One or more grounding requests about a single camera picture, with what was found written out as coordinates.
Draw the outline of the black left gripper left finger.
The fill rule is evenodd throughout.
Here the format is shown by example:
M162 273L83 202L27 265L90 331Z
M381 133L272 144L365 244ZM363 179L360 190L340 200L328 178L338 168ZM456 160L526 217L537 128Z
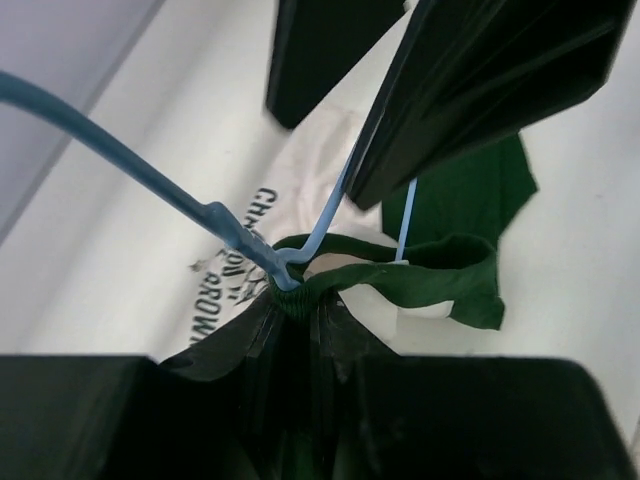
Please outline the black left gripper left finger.
M273 479L268 395L285 314L263 294L162 361L5 355L5 479Z

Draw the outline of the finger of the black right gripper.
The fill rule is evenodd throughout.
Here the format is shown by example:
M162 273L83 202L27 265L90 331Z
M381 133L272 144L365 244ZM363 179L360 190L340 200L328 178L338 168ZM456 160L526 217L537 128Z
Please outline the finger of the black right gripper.
M580 104L608 80L634 3L421 1L355 144L367 210L434 165Z
M265 106L296 128L405 14L399 0L277 3Z

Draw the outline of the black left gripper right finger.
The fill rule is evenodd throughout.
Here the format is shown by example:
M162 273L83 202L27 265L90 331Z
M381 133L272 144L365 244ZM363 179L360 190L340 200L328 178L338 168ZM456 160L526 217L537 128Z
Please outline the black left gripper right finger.
M308 321L314 444L333 479L638 477L575 362L401 356L335 294Z

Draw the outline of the blue plastic hanger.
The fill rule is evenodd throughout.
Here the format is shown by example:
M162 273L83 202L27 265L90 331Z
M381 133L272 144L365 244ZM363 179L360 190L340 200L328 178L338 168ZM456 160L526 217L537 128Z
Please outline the blue plastic hanger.
M108 131L48 91L3 71L1 101L45 120L94 150L174 209L253 261L283 291L299 287L300 282L291 277L287 266L306 263L317 253L346 193L347 171L357 165L372 143L370 135L359 134L320 218L304 245L299 249L275 250L243 227L223 203L199 202Z

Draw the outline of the white and green t-shirt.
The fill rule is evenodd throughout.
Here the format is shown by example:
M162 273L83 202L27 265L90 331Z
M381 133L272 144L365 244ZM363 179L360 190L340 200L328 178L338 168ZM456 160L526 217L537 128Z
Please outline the white and green t-shirt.
M320 107L276 149L222 181L243 226L280 248L300 248L336 183L363 118ZM512 135L426 172L412 202L398 191L370 212L342 203L319 249L290 266L299 286L280 290L253 261L217 245L186 293L164 347L172 355L245 311L263 292L296 320L329 292L384 342L403 316L449 318L497 330L504 318L498 244L537 185Z

